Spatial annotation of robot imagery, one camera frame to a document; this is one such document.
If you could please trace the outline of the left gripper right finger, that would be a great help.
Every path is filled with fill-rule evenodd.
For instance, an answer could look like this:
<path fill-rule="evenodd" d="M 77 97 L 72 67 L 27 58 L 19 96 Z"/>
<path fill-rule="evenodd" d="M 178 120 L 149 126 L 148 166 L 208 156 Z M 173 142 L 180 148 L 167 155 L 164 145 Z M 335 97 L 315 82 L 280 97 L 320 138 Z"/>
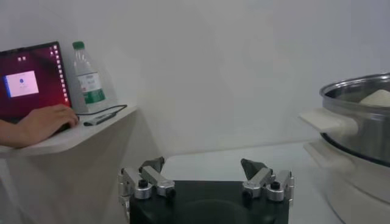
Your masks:
<path fill-rule="evenodd" d="M 295 179 L 292 172 L 282 170 L 275 174 L 267 165 L 249 159 L 241 159 L 247 180 L 243 181 L 242 196 L 247 202 L 263 195 L 273 202 L 293 202 Z"/>

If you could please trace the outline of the person's bare hand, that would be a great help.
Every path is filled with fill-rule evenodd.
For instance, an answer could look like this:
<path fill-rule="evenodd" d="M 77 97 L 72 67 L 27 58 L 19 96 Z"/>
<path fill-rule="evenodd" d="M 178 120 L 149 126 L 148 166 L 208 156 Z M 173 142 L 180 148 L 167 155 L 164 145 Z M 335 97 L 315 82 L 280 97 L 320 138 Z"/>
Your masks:
<path fill-rule="evenodd" d="M 63 125 L 68 124 L 72 128 L 78 123 L 79 118 L 75 112 L 63 104 L 35 109 L 16 125 L 20 129 L 19 146 L 39 143 L 52 136 Z"/>

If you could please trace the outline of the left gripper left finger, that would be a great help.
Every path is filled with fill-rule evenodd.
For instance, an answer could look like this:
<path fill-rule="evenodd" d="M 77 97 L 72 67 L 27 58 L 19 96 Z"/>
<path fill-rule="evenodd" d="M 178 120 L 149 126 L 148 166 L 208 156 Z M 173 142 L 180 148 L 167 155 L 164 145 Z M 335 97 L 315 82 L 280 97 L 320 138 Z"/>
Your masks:
<path fill-rule="evenodd" d="M 160 173 L 164 164 L 164 157 L 159 157 L 145 161 L 137 169 L 126 167 L 119 171 L 119 202 L 123 207 L 127 221 L 130 221 L 131 201 L 148 200 L 152 198 L 153 192 L 168 200 L 176 196 L 175 182 L 166 179 Z"/>

